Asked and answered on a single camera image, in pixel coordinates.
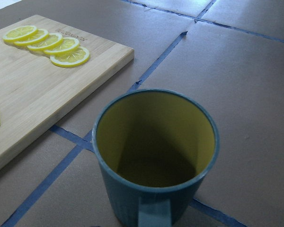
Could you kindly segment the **blue cup yellow inside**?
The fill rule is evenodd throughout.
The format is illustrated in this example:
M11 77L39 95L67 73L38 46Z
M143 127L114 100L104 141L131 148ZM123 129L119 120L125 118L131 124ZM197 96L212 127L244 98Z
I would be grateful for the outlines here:
M142 89L109 103L92 130L106 192L127 227L170 227L219 152L210 114L173 91Z

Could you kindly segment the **lemon slice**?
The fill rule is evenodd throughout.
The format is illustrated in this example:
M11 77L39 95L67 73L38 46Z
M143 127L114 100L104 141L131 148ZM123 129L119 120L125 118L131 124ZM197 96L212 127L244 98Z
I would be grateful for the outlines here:
M35 34L25 37L19 41L15 41L14 44L17 46L32 45L45 40L48 36L49 32L46 29L38 29Z
M45 49L43 52L48 55L61 55L74 51L79 47L79 45L80 42L77 38L65 37L62 39L61 44L53 48Z
M29 37L37 32L36 26L19 26L8 31L3 37L5 42L14 42Z
M27 48L32 51L43 51L61 44L62 39L63 36L60 33L49 33L46 39L38 43L28 45Z
M62 55L50 55L50 60L55 66L71 68L80 66L90 59L90 52L87 48L79 46L76 50Z

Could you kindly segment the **wooden cutting board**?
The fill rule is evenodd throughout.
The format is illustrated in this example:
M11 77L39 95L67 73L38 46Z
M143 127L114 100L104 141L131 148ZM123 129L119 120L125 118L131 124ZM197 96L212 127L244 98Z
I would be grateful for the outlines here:
M5 44L24 25L77 35L90 59L61 68L42 55ZM34 15L0 30L0 169L134 58L134 49Z

